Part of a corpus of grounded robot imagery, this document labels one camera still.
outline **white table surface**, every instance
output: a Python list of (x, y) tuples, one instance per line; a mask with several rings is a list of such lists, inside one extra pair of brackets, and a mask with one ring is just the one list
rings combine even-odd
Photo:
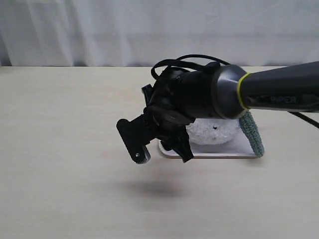
[(136, 165), (116, 122), (153, 82), (149, 68), (0, 68), (1, 239), (319, 238), (315, 127), (252, 111), (262, 159), (183, 164), (154, 140)]

